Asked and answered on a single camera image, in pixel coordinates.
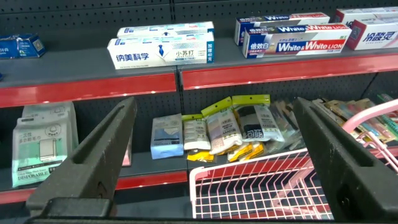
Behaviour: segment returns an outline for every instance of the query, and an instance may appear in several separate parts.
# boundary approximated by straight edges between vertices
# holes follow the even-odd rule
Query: pink wire basket
[[[398,100],[364,110],[345,123],[352,132],[362,122],[398,110]],[[398,147],[387,148],[373,133],[371,153],[398,173]],[[199,167],[190,173],[193,218],[332,220],[307,149],[250,161]]]

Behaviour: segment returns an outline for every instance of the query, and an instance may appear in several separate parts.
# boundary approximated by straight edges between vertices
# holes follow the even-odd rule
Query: blue box
[[[0,58],[40,57],[44,52],[37,34],[0,35]]]

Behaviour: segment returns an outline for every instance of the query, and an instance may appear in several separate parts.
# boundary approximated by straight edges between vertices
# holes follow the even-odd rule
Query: plastic package
[[[199,162],[215,162],[216,156],[211,155],[209,150],[192,149],[188,151],[187,160]]]
[[[44,181],[72,150],[66,113],[19,118],[12,139],[12,186]]]
[[[201,111],[210,135],[210,154],[221,153],[242,145],[242,134],[232,112],[232,99],[227,97]]]
[[[211,149],[206,133],[206,121],[202,114],[183,115],[184,150]]]
[[[244,142],[236,150],[228,153],[228,156],[227,156],[228,161],[230,161],[230,162],[238,161],[240,158],[243,158],[246,155],[248,155],[249,153],[251,153],[252,149],[253,149],[253,147],[252,147],[251,142]]]
[[[66,113],[72,127],[72,149],[79,145],[76,125],[76,112],[72,102],[45,103],[41,105],[25,106],[22,112],[23,118],[36,118],[43,116],[63,116]]]
[[[154,118],[150,152],[152,159],[183,155],[181,114]]]
[[[269,110],[269,95],[233,96],[232,102],[243,141],[284,141]]]
[[[239,161],[246,161],[249,159],[254,159],[254,158],[258,158],[261,156],[265,156],[267,154],[267,150],[264,147],[264,143],[263,142],[259,142],[259,141],[255,141],[255,142],[251,142],[252,145],[252,151],[239,159]]]

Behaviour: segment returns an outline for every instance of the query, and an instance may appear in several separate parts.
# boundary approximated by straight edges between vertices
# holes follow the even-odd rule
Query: red shelf edge
[[[398,70],[398,54],[278,62],[183,71],[184,90]]]
[[[174,73],[0,88],[0,108],[177,91]]]
[[[186,171],[145,175],[139,177],[120,177],[118,179],[118,183],[116,184],[116,190],[149,187],[162,184],[176,184],[181,182],[188,182]],[[0,192],[0,205],[25,202],[34,191],[35,188]]]

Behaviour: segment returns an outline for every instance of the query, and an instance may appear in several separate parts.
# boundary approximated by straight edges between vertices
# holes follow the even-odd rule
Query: toothpaste box
[[[398,47],[398,17],[355,20],[347,46],[353,50]]]
[[[213,63],[213,33],[112,39],[108,50],[115,69]]]
[[[124,27],[118,31],[118,38],[172,37],[185,34],[214,32],[213,22],[194,22],[159,26]]]
[[[337,9],[335,22],[351,28],[354,20],[387,18],[398,16],[398,7],[379,7],[369,9]]]
[[[243,55],[311,55],[339,53],[351,29],[344,24],[324,24],[246,29]]]
[[[255,27],[327,24],[329,20],[330,17],[322,12],[236,18],[234,40],[238,46],[242,46],[244,31]]]
[[[0,35],[0,58],[40,57],[44,52],[37,34]]]

